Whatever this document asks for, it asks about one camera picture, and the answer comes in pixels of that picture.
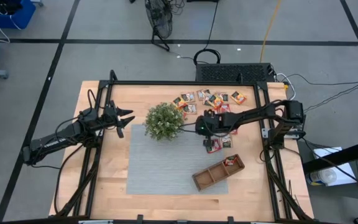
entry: wooden tray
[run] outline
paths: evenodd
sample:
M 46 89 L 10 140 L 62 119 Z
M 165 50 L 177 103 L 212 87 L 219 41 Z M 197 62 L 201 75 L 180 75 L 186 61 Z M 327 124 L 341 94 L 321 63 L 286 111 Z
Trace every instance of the wooden tray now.
M 236 154 L 234 156 L 237 157 L 237 160 L 232 166 L 225 166 L 224 161 L 226 159 L 224 159 L 198 173 L 193 174 L 193 180 L 196 183 L 197 189 L 199 191 L 203 190 L 242 170 L 244 168 L 244 164 L 242 163 L 239 155 Z

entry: concrete floor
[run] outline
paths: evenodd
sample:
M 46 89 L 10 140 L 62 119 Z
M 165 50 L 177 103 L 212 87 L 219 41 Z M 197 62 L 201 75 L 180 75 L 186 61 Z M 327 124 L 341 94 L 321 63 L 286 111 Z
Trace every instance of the concrete floor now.
M 358 27 L 358 1 L 346 1 Z M 50 134 L 58 123 L 73 116 L 81 82 L 107 79 L 114 69 L 120 80 L 194 80 L 191 60 L 168 54 L 148 40 L 151 28 L 144 1 L 44 0 L 28 28 L 5 30 L 13 44 L 0 44 L 0 69 L 10 73 L 0 80 L 0 202 L 47 75 L 53 75 L 34 138 Z M 211 39 L 263 40 L 276 2 L 270 0 L 221 0 Z M 173 17 L 169 39 L 206 40 L 215 4 L 187 3 L 183 14 Z M 60 41 L 70 11 L 75 12 L 70 31 L 76 39 L 110 40 L 100 44 L 64 44 Z M 125 40 L 139 40 L 125 44 Z M 358 38 L 340 0 L 283 0 L 265 48 L 264 62 L 276 72 L 299 73 L 311 82 L 358 81 Z M 56 55 L 59 44 L 63 47 Z M 192 57 L 203 44 L 171 45 L 172 51 Z M 210 45 L 220 51 L 222 63 L 258 62 L 261 45 L 249 42 Z M 56 70 L 51 64 L 60 56 Z M 214 57 L 200 55 L 214 63 Z M 351 86 L 311 86 L 291 78 L 296 100 L 305 107 Z M 358 90 L 308 113 L 307 139 L 320 144 L 348 147 L 358 143 Z M 63 152 L 41 164 L 59 166 Z M 8 206 L 5 221 L 43 218 L 48 215 L 57 171 L 23 167 Z M 356 199 L 310 190 L 314 215 L 326 222 L 352 223 L 358 217 Z

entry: wooden table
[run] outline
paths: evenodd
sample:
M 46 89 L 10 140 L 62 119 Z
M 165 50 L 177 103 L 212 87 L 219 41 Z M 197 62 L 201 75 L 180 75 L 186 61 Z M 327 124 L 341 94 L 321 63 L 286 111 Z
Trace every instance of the wooden table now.
M 82 83 L 75 115 L 89 107 L 86 92 L 88 89 L 97 92 L 98 82 Z M 94 193 L 91 218 L 94 219 L 136 219 L 143 214 L 145 220 L 205 220 L 226 221 L 233 216 L 235 221 L 274 221 L 272 203 L 265 164 L 260 161 L 262 150 L 260 126 L 258 122 L 243 125 L 238 135 L 233 136 L 233 148 L 223 149 L 225 156 L 240 155 L 245 164 L 244 170 L 227 179 L 229 193 L 226 195 L 128 195 L 126 182 L 128 175 L 131 125 L 142 124 L 148 109 L 175 99 L 180 93 L 209 88 L 215 91 L 233 93 L 240 91 L 248 100 L 237 105 L 229 100 L 231 110 L 235 113 L 256 107 L 254 90 L 250 86 L 179 86 L 179 85 L 114 85 L 112 100 L 124 109 L 134 110 L 131 116 L 136 118 L 124 130 L 125 138 L 119 139 L 115 130 L 106 131 L 99 165 L 98 178 Z M 286 99 L 282 83 L 268 83 L 270 101 Z M 198 114 L 207 106 L 197 101 Z M 195 121 L 198 115 L 188 115 L 186 123 Z M 298 151 L 295 140 L 286 140 L 285 146 Z M 65 158 L 76 147 L 65 150 Z M 84 151 L 75 154 L 66 164 L 60 178 L 58 208 L 61 209 L 78 186 L 83 163 Z M 281 150 L 283 170 L 288 181 L 291 180 L 292 194 L 307 215 L 313 217 L 308 189 L 303 174 L 299 155 Z M 85 210 L 87 197 L 83 194 L 81 212 Z M 281 195 L 279 200 L 280 216 L 284 216 Z

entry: green plant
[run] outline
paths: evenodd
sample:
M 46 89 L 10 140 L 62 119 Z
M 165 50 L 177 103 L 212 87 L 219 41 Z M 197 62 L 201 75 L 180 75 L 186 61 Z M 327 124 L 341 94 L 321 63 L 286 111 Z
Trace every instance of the green plant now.
M 149 109 L 146 116 L 146 133 L 152 139 L 172 140 L 177 137 L 179 127 L 183 124 L 183 112 L 173 104 L 161 103 Z

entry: fan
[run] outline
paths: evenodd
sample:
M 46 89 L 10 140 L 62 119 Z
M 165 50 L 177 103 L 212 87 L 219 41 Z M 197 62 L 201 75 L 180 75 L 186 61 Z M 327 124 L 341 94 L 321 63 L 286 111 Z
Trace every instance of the fan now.
M 172 33 L 172 12 L 168 0 L 145 0 L 147 17 L 153 28 L 152 43 L 162 49 L 169 51 L 170 48 L 164 39 Z M 157 36 L 165 46 L 156 44 L 154 37 Z

